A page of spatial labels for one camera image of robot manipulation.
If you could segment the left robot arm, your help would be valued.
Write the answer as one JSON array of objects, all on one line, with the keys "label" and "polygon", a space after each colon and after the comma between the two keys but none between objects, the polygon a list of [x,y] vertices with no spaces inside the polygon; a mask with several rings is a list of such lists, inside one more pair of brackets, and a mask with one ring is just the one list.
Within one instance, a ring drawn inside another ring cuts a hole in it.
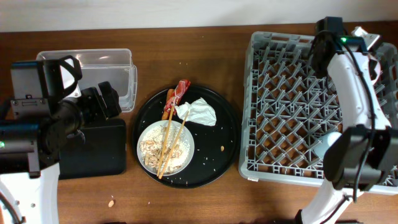
[{"label": "left robot arm", "polygon": [[80,89],[82,76],[71,55],[11,65],[14,96],[1,105],[3,223],[58,223],[61,148],[84,126],[121,113],[109,82]]}]

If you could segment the red snack wrapper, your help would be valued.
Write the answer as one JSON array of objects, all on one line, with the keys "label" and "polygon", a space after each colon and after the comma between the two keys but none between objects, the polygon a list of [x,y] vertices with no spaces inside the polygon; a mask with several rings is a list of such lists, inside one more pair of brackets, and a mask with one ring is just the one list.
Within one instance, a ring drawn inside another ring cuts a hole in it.
[{"label": "red snack wrapper", "polygon": [[164,109],[168,109],[170,112],[172,105],[177,106],[180,103],[182,96],[188,90],[189,86],[189,80],[180,80],[178,85],[175,87],[172,97],[169,99],[169,102],[165,104]]}]

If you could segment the light blue cup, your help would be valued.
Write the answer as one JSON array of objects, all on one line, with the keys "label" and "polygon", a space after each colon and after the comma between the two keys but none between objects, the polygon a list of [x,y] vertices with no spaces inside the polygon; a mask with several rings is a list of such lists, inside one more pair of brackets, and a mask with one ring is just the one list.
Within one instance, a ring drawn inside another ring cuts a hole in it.
[{"label": "light blue cup", "polygon": [[341,133],[330,132],[318,138],[318,144],[313,148],[313,152],[317,157],[323,159],[327,150],[339,139]]}]

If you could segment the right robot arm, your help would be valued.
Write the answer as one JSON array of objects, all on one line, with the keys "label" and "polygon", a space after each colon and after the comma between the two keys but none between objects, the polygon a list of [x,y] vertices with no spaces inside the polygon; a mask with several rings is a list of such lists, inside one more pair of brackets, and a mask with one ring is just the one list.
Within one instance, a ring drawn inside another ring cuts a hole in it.
[{"label": "right robot arm", "polygon": [[330,78],[343,116],[343,132],[326,134],[315,146],[324,180],[315,198],[295,216],[296,223],[335,223],[364,192],[384,182],[397,164],[397,130],[383,113],[374,84],[381,66],[369,49],[367,33],[347,34],[340,17],[315,26],[311,66]]}]

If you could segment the white napkin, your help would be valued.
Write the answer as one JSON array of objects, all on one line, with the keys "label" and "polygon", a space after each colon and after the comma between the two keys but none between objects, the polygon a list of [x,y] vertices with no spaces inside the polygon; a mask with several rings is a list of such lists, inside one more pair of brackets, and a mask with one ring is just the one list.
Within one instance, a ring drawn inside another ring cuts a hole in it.
[{"label": "white napkin", "polygon": [[217,121],[215,110],[203,98],[176,106],[175,112],[182,120],[204,126],[214,126]]}]

